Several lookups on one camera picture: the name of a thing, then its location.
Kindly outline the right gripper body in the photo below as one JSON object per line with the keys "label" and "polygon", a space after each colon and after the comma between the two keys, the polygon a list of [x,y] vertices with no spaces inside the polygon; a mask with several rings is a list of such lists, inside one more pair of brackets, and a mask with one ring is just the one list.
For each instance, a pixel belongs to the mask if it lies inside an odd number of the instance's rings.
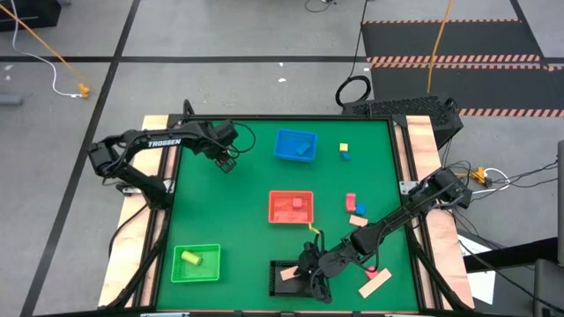
{"label": "right gripper body", "polygon": [[351,249],[343,242],[330,251],[323,251],[313,242],[305,242],[299,255],[299,264],[308,267],[312,297],[325,304],[332,301],[329,279],[339,275],[349,264]]}

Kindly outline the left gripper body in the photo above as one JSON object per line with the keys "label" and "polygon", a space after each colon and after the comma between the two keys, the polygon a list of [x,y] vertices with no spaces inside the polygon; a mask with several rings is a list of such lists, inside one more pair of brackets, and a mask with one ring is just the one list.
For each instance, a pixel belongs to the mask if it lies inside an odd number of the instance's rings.
{"label": "left gripper body", "polygon": [[212,122],[204,122],[204,145],[202,152],[208,159],[227,161],[233,156],[229,147],[239,136],[233,122],[221,122],[214,125]]}

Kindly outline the black slotted plastic basket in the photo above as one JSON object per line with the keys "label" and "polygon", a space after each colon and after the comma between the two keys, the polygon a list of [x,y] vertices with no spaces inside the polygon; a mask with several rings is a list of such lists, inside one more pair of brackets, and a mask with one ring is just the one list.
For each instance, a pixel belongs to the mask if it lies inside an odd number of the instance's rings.
{"label": "black slotted plastic basket", "polygon": [[270,261],[269,295],[271,297],[312,298],[309,278],[295,275],[297,261]]}

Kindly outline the long natural wooden plank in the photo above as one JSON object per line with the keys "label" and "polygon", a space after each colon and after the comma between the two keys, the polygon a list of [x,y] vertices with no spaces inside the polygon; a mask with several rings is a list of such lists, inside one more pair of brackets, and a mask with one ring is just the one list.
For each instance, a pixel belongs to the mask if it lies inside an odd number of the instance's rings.
{"label": "long natural wooden plank", "polygon": [[370,294],[372,294],[375,290],[382,286],[391,277],[392,275],[387,269],[384,269],[381,272],[377,273],[359,289],[361,297],[366,299]]}

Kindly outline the blue plastic basket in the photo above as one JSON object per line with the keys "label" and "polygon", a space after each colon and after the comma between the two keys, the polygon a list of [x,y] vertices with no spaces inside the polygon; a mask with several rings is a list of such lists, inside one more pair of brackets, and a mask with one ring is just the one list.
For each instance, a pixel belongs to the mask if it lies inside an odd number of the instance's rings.
{"label": "blue plastic basket", "polygon": [[[303,142],[311,143],[304,155],[296,154],[296,148]],[[312,132],[279,129],[277,132],[274,155],[279,159],[310,163],[316,155],[317,134]]]}

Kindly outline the red plastic basket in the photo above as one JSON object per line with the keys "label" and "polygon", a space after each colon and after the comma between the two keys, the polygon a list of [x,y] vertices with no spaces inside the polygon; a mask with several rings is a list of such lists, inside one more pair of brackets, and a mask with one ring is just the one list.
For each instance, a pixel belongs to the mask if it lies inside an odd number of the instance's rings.
{"label": "red plastic basket", "polygon": [[[302,199],[302,207],[294,209],[293,198]],[[269,193],[268,221],[271,224],[307,225],[314,222],[312,191],[272,190]]]}

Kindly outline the green plastic basket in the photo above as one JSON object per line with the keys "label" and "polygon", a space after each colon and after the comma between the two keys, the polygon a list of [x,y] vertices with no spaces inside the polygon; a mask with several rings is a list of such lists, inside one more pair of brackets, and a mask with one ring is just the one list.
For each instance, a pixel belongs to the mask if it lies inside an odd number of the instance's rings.
{"label": "green plastic basket", "polygon": [[[181,253],[188,250],[203,258],[199,266],[181,259]],[[213,282],[220,277],[220,244],[185,245],[174,248],[171,282],[173,284]]]}

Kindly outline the wooden table side board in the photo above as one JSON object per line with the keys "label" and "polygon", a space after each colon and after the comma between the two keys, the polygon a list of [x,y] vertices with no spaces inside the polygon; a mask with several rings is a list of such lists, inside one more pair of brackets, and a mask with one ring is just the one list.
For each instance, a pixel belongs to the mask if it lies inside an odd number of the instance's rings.
{"label": "wooden table side board", "polygon": [[[430,118],[407,116],[406,120],[415,169],[420,181],[442,164]],[[432,210],[427,214],[426,221],[436,268],[456,295],[467,306],[474,308],[454,218],[448,210]]]}
{"label": "wooden table side board", "polygon": [[[164,179],[173,176],[176,149],[139,152],[133,166],[148,175]],[[164,219],[162,210],[152,212],[145,206],[142,195],[135,193],[123,198],[117,234],[109,257],[108,268],[98,306],[106,306],[126,287],[142,263],[143,256],[156,242]]]}

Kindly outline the white paper sheet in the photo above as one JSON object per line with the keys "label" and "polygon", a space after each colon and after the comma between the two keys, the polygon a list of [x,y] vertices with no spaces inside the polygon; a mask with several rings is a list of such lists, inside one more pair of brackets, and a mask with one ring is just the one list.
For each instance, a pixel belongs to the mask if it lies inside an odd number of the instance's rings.
{"label": "white paper sheet", "polygon": [[[463,256],[471,256],[472,254],[480,254],[491,251],[491,248],[483,246],[473,240],[467,239],[462,235],[458,236],[459,244]],[[492,270],[482,271],[476,273],[469,273],[469,284],[471,288],[471,295],[491,305],[494,302],[494,285],[496,273]]]}

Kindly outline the black floor beam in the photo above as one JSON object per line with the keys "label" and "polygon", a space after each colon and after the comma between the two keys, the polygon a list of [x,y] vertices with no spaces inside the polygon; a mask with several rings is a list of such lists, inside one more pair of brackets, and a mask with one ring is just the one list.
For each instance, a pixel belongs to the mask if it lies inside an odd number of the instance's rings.
{"label": "black floor beam", "polygon": [[534,264],[537,260],[564,264],[564,242],[553,237],[464,256],[466,271],[479,272]]}

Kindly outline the grey cabinet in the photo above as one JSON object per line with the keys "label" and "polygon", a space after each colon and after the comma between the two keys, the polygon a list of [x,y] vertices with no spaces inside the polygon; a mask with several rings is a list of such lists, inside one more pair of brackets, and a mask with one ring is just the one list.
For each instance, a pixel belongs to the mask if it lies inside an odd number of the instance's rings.
{"label": "grey cabinet", "polygon": [[535,264],[534,317],[564,317],[564,267],[544,259]]}

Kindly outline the black hazard-striped floor mat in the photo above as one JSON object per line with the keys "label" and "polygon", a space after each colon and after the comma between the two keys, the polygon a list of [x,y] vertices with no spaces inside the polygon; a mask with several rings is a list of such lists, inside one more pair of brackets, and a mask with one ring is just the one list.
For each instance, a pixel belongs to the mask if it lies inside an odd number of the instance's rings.
{"label": "black hazard-striped floor mat", "polygon": [[518,19],[372,20],[362,24],[371,63],[534,63],[541,50]]}
{"label": "black hazard-striped floor mat", "polygon": [[375,66],[371,77],[379,99],[433,94],[454,99],[466,116],[564,119],[564,66],[446,64],[429,71],[392,64]]}

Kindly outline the black cabinet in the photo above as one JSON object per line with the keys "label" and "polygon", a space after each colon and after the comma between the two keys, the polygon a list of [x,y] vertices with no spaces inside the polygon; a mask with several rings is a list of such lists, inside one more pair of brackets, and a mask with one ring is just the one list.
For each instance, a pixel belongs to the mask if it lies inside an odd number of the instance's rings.
{"label": "black cabinet", "polygon": [[[30,28],[56,26],[62,10],[57,0],[13,0],[18,17]],[[16,21],[0,9],[0,32],[13,31]]]}

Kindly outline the black table frame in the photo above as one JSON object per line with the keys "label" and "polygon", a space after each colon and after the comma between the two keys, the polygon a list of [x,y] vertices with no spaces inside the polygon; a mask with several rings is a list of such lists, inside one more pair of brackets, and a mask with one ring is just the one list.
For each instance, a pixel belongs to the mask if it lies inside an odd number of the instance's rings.
{"label": "black table frame", "polygon": [[[285,160],[274,155],[279,129],[317,134],[315,159]],[[295,260],[314,237],[307,225],[268,221],[272,190],[312,191],[315,228],[322,229],[328,247],[352,230],[345,196],[354,193],[376,221],[400,204],[398,183],[418,179],[405,125],[386,119],[342,115],[245,115],[240,118],[237,144],[245,149],[230,173],[221,172],[203,155],[176,150],[173,178],[177,181],[167,244],[148,273],[143,297],[160,311],[232,313],[253,311],[307,313],[414,313],[438,305],[427,272],[408,247],[405,229],[388,236],[377,265],[392,277],[366,299],[359,289],[366,274],[349,266],[330,280],[332,301],[271,297],[270,261]],[[341,157],[348,144],[351,159]],[[220,244],[220,277],[213,282],[173,284],[174,248]]]}

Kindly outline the black diagonal frame strut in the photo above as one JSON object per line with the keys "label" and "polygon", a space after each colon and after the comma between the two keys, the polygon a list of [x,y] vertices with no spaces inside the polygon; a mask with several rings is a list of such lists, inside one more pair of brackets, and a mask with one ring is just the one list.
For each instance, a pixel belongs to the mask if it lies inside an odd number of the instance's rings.
{"label": "black diagonal frame strut", "polygon": [[431,261],[431,259],[427,256],[425,250],[418,242],[413,232],[409,231],[407,233],[407,239],[408,246],[413,249],[416,257],[419,261],[421,261],[427,273],[429,274],[431,281],[437,287],[438,292],[447,300],[450,306],[455,311],[471,311],[471,308],[467,306],[449,287],[447,281],[441,275],[439,270],[434,266],[434,263]]}
{"label": "black diagonal frame strut", "polygon": [[118,293],[116,298],[109,304],[105,305],[105,309],[109,308],[124,308],[125,304],[129,301],[132,294],[136,291],[137,286],[144,280],[145,274],[151,267],[155,259],[162,253],[167,244],[167,237],[164,232],[160,233],[159,238],[155,242],[153,248],[147,255],[146,259],[141,263],[132,278],[125,285],[125,287]]}

